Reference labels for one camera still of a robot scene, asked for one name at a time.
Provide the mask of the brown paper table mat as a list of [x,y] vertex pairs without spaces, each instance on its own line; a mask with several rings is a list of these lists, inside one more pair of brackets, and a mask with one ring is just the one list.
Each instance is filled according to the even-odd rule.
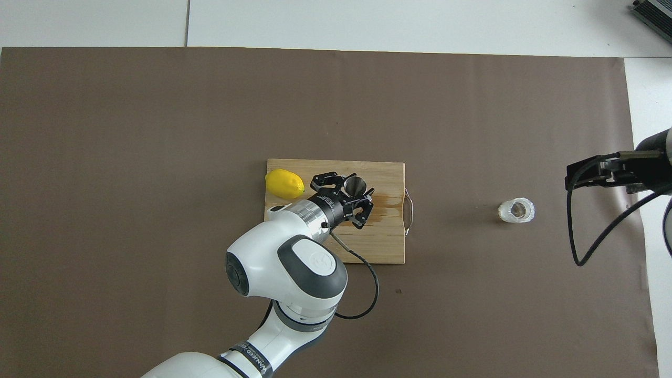
[[[139,378],[249,337],[226,278],[269,158],[403,162],[406,261],[274,378],[655,378],[642,222],[585,267],[565,167],[632,149],[620,58],[10,48],[0,378]],[[525,197],[535,218],[501,220]]]

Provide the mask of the clear faceted glass cup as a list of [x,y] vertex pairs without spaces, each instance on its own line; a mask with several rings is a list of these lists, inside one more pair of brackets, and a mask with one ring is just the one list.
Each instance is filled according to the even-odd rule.
[[512,224],[528,223],[535,218],[533,201],[518,197],[499,204],[498,215],[502,221]]

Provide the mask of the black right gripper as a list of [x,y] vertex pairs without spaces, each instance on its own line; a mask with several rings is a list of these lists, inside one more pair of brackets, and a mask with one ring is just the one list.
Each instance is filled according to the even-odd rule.
[[[593,156],[566,166],[565,189],[579,170],[591,161],[591,165],[574,183],[579,187],[605,186],[612,173],[603,167],[603,156]],[[658,132],[645,138],[634,151],[620,151],[615,158],[617,170],[613,179],[617,186],[626,186],[627,194],[652,191],[656,194],[672,194],[672,129]]]

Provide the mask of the grey finned metal device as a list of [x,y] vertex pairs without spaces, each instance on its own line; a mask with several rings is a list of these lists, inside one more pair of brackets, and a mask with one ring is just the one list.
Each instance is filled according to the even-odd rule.
[[631,13],[672,45],[672,0],[632,0]]

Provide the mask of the yellow lemon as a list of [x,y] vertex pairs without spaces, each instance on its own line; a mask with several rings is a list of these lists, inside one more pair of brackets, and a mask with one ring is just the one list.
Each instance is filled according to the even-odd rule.
[[284,200],[293,200],[305,192],[303,180],[295,172],[285,169],[269,171],[265,177],[266,191]]

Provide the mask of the wooden cutting board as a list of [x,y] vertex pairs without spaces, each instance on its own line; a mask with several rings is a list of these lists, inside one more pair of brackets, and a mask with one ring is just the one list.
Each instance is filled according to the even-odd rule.
[[306,191],[305,200],[315,193],[312,178],[326,172],[339,175],[356,173],[373,188],[374,207],[365,227],[357,229],[350,221],[334,233],[370,264],[405,263],[405,164],[384,161],[284,160],[268,159],[267,172],[284,169],[299,175]]

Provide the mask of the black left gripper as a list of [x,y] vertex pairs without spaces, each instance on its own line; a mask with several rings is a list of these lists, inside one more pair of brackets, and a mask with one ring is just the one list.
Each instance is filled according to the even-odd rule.
[[[336,189],[338,191],[342,187],[342,176],[337,172],[326,172],[324,174],[315,175],[310,182],[310,188],[318,192],[321,189],[328,187],[331,191]],[[372,194],[375,189],[369,189],[363,194],[356,195],[351,201],[351,217],[350,221],[357,229],[365,227],[372,210],[374,203]],[[309,201],[316,204],[321,209],[322,213],[327,218],[329,227],[338,227],[349,218],[345,212],[345,206],[341,203],[341,196],[333,194],[315,194],[310,196]]]

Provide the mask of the steel double jigger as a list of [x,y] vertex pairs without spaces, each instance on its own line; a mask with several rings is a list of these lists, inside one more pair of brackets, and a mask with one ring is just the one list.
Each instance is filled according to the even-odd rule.
[[356,174],[351,174],[344,180],[343,191],[349,197],[362,196],[367,192],[367,182]]

